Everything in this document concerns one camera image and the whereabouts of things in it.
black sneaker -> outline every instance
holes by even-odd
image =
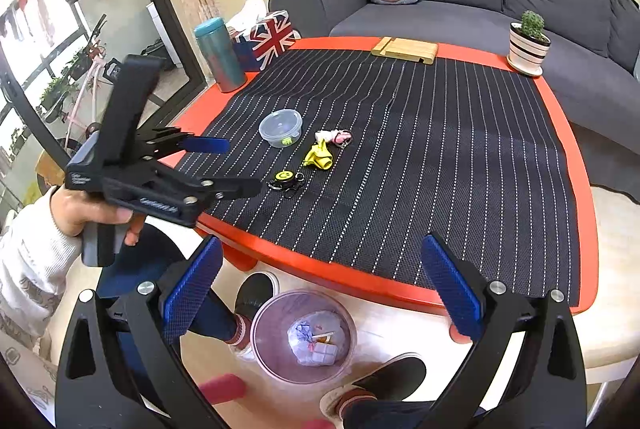
[[[336,406],[345,393],[357,388],[373,393],[378,400],[401,401],[412,395],[424,382],[427,367],[417,353],[403,353],[366,377],[332,389],[320,400],[320,411],[329,420],[342,427]]]
[[[238,290],[234,312],[253,321],[260,307],[279,291],[278,278],[271,272],[252,273]]]

white sleeve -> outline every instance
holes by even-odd
[[[53,221],[54,190],[21,210],[0,238],[0,330],[28,348],[44,333],[81,250],[80,238]]]

table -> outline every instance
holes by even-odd
[[[377,37],[306,38],[297,41],[292,50],[368,51],[379,40],[380,38]],[[438,58],[513,71],[504,57],[459,46],[440,44]],[[247,85],[256,75],[248,75]],[[579,313],[587,310],[593,303],[598,286],[598,243],[593,199],[580,151],[558,101],[542,77],[535,78],[534,83],[566,154],[566,171],[575,196],[580,257],[580,294],[579,302],[572,307],[572,311]],[[185,131],[201,134],[210,121],[222,112],[234,94],[235,92],[222,94],[217,86],[209,88],[193,102],[177,120],[176,125]],[[180,154],[176,154],[165,162],[175,165],[179,159]],[[238,268],[250,269],[255,265],[255,260],[259,259],[302,279],[355,297],[417,311],[444,313],[442,302],[432,289],[385,279],[349,266],[312,259],[249,234],[206,213],[199,218],[198,227],[205,232],[216,234],[223,241],[225,257]]]

table mat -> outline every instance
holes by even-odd
[[[271,148],[258,125],[272,111],[303,117],[293,146]],[[317,130],[346,129],[329,171],[302,167]],[[290,50],[229,101],[204,135],[225,155],[187,154],[197,176],[251,176],[257,197],[208,213],[321,261],[433,288],[420,265],[435,231],[488,279],[539,297],[580,294],[580,250],[566,156],[532,79],[437,58],[433,65],[356,50]],[[283,169],[293,199],[266,186]]]

glass door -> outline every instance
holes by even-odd
[[[64,165],[99,128],[128,54],[162,59],[145,128],[167,124],[205,86],[169,0],[5,0],[0,7],[0,72],[26,97],[0,96],[0,168],[3,161],[21,168],[14,172],[23,181],[9,188],[23,203],[59,183],[49,175],[31,186],[39,161],[32,151],[44,147]],[[37,140],[29,141],[31,132]]]

